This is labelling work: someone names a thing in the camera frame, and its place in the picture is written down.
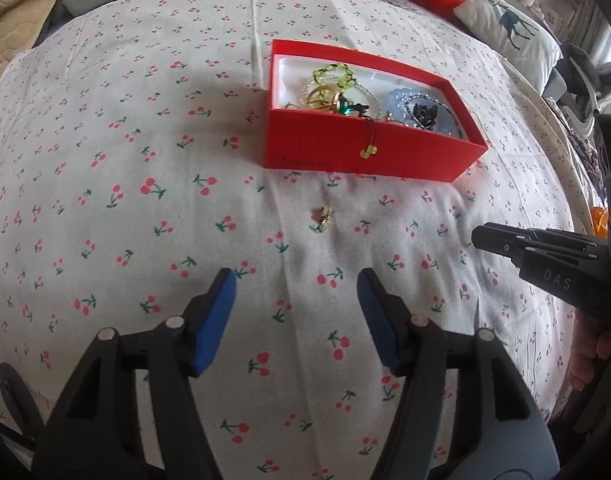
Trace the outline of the right hand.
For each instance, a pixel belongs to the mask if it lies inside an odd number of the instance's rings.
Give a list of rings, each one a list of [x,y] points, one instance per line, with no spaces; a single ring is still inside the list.
[[[575,391],[582,391],[594,378],[594,360],[608,360],[610,356],[611,330],[600,333],[591,326],[591,319],[585,313],[576,310],[567,370],[569,386]]]

